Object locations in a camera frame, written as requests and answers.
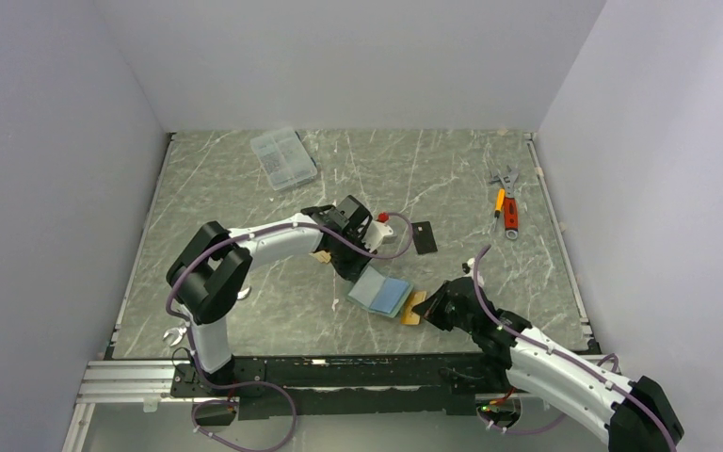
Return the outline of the gold credit card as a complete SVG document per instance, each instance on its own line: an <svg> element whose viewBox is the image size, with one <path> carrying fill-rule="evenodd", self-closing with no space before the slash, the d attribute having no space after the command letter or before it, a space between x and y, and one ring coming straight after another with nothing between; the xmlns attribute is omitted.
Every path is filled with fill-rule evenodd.
<svg viewBox="0 0 723 452"><path fill-rule="evenodd" d="M421 317L414 312L414 308L426 300L426 291L412 291L403 306L400 316L400 323L405 326L417 326L421 322Z"/></svg>
<svg viewBox="0 0 723 452"><path fill-rule="evenodd" d="M311 253L311 256L321 264L329 264L331 260L330 253L325 250Z"/></svg>

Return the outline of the green card holder wallet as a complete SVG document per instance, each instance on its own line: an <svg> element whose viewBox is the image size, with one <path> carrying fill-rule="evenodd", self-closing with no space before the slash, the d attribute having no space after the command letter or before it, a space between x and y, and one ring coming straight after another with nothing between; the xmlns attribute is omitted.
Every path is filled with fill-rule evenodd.
<svg viewBox="0 0 723 452"><path fill-rule="evenodd" d="M396 317L413 288L411 282L387 277L367 266L354 282L346 298L368 313Z"/></svg>

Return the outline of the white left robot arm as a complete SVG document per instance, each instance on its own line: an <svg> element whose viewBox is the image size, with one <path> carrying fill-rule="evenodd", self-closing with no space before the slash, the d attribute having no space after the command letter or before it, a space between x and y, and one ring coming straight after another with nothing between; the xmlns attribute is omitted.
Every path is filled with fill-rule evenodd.
<svg viewBox="0 0 723 452"><path fill-rule="evenodd" d="M231 387L234 359L226 316L253 269L324 251L340 278L356 282L391 233L352 196L337 206L304 208L256 228L227 229L217 221L203 224L166 275L175 292L170 303L181 307L190 327L190 342L200 363L196 383L211 396Z"/></svg>

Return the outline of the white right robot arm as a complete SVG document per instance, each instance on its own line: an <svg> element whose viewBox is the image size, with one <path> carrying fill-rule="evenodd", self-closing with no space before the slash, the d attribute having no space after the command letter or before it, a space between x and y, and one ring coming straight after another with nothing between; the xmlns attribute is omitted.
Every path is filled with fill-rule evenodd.
<svg viewBox="0 0 723 452"><path fill-rule="evenodd" d="M560 346L513 312L497 309L470 276L444 282L413 311L443 331L467 333L484 354L481 378L538 396L610 451L674 451L683 425L663 388L627 378Z"/></svg>

